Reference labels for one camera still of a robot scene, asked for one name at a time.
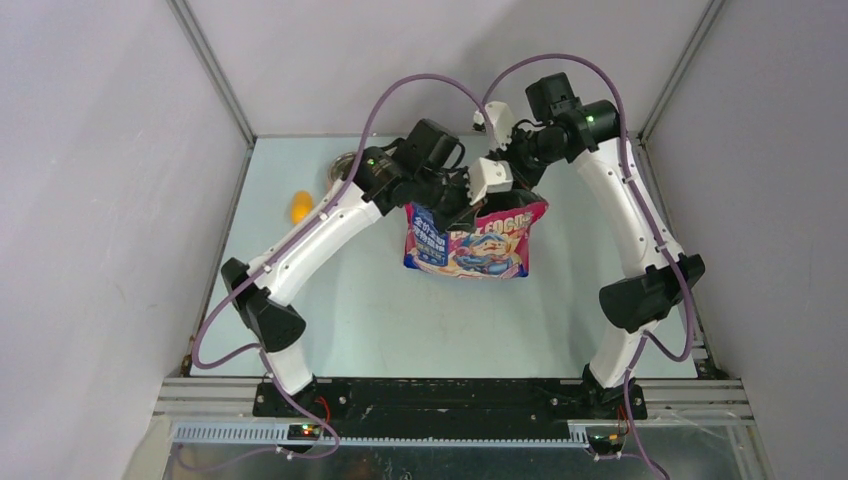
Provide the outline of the colourful cat food bag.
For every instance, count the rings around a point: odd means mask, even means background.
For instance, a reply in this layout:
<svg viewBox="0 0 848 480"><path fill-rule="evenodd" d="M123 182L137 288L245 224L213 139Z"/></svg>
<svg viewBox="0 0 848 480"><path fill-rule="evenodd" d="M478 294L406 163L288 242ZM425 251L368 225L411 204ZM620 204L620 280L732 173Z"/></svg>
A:
<svg viewBox="0 0 848 480"><path fill-rule="evenodd" d="M474 231L439 233L430 210L409 204L405 207L404 265L452 278L526 277L532 225L548 207L547 200L534 192L496 193L479 210Z"/></svg>

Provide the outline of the yellow plastic food scoop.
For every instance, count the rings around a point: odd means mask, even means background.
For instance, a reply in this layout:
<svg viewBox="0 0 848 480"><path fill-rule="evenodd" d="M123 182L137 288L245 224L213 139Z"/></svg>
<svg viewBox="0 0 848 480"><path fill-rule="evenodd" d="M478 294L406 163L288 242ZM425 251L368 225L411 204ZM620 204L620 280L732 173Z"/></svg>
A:
<svg viewBox="0 0 848 480"><path fill-rule="evenodd" d="M293 194L289 206L289 219L293 225L302 222L314 208L312 195L305 190L299 190Z"/></svg>

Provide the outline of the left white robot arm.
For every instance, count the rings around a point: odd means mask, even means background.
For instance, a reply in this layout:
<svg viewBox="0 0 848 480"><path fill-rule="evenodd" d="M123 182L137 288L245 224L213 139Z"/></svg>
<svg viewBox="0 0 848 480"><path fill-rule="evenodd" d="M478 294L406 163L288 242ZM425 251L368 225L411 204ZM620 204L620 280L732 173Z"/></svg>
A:
<svg viewBox="0 0 848 480"><path fill-rule="evenodd" d="M290 415L304 416L316 403L302 339L306 322L293 298L348 241L396 208L433 207L444 228L467 220L468 181L445 166L453 153L464 152L457 136L421 120L407 137L355 154L320 204L263 254L223 265L228 301L256 337L266 368L281 386L277 402Z"/></svg>

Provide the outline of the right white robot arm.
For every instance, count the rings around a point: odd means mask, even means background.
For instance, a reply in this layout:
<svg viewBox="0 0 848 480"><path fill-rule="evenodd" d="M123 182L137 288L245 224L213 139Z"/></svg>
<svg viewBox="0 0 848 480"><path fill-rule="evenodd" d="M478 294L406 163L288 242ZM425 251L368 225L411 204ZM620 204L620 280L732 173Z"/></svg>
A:
<svg viewBox="0 0 848 480"><path fill-rule="evenodd" d="M608 325L584 369L581 392L585 411L606 418L622 403L619 388L632 377L641 340L651 339L673 308L691 304L705 265L700 255L684 252L659 217L612 102L583 103L564 73L532 83L525 94L536 121L532 130L522 128L505 103L483 101L495 128L496 157L527 190L550 165L572 165L595 196L621 261L623 279L599 291Z"/></svg>

